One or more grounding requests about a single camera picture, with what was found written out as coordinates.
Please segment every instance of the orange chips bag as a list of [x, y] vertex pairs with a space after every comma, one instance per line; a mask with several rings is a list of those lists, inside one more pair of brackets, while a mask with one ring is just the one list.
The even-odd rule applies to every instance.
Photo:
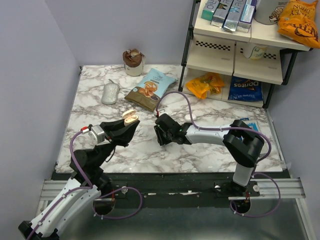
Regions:
[[318, 29], [315, 23], [318, 0], [306, 3], [290, 0], [279, 18], [278, 33], [310, 48], [320, 48]]
[[220, 74], [208, 72], [186, 83], [186, 87], [199, 99], [205, 99], [208, 95], [221, 93], [221, 87], [225, 85]]

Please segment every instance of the snack bag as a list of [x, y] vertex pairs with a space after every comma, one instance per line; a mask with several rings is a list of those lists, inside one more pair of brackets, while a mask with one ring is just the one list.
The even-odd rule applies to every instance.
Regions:
[[263, 100], [260, 81], [232, 76], [228, 100], [257, 102]]
[[190, 80], [185, 85], [197, 98], [205, 99], [208, 95], [221, 93], [225, 86], [220, 74], [208, 72], [205, 75]]
[[175, 81], [177, 81], [175, 78], [151, 68], [124, 99], [153, 112], [167, 88]]
[[310, 48], [320, 48], [318, 29], [315, 23], [318, 0], [306, 3], [290, 0], [280, 18], [278, 33]]

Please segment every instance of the beige object in gripper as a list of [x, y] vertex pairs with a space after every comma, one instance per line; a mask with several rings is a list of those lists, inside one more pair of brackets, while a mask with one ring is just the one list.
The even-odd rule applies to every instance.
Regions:
[[124, 119], [124, 125], [128, 126], [139, 120], [139, 116], [136, 115], [136, 110], [131, 109], [122, 114], [122, 119]]

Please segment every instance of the screw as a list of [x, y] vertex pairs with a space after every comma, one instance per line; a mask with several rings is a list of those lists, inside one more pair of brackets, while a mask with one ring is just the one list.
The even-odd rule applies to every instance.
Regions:
[[254, 186], [253, 186], [253, 190], [254, 190], [255, 192], [259, 192], [259, 191], [260, 191], [260, 187], [259, 187], [258, 185], [254, 185]]
[[121, 189], [121, 192], [123, 194], [126, 194], [128, 192], [128, 188], [126, 186], [123, 186], [122, 189]]

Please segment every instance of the marble countertop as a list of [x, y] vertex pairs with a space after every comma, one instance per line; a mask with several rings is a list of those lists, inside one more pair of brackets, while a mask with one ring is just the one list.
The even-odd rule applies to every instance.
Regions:
[[[155, 68], [170, 77], [180, 79], [181, 66], [177, 65], [146, 65], [144, 73], [138, 77], [128, 76], [123, 65], [84, 66], [78, 89], [70, 114], [69, 122], [63, 138], [58, 157], [57, 173], [71, 173], [70, 139], [80, 128], [89, 124], [115, 121], [122, 118], [122, 113], [136, 109], [140, 124], [129, 146], [117, 147], [112, 160], [102, 164], [105, 172], [112, 173], [196, 173], [196, 172], [234, 172], [236, 162], [227, 148], [220, 145], [198, 143], [178, 145], [170, 143], [160, 146], [154, 131], [156, 117], [124, 97], [140, 82], [143, 76]], [[121, 86], [118, 100], [113, 105], [101, 103], [103, 88], [109, 79]], [[172, 84], [168, 91], [177, 90], [179, 81]], [[196, 122], [201, 126], [220, 126], [231, 124], [235, 119], [250, 118], [256, 120], [260, 130], [272, 143], [270, 156], [260, 162], [257, 171], [282, 171], [280, 157], [275, 140], [269, 127], [264, 109], [228, 103], [213, 99], [199, 100], [188, 95], [192, 112], [197, 116]], [[188, 113], [186, 100], [179, 94], [170, 94], [161, 102], [160, 112], [169, 114], [179, 123], [184, 123]], [[94, 141], [87, 135], [80, 135], [74, 142], [74, 149], [92, 148]]]

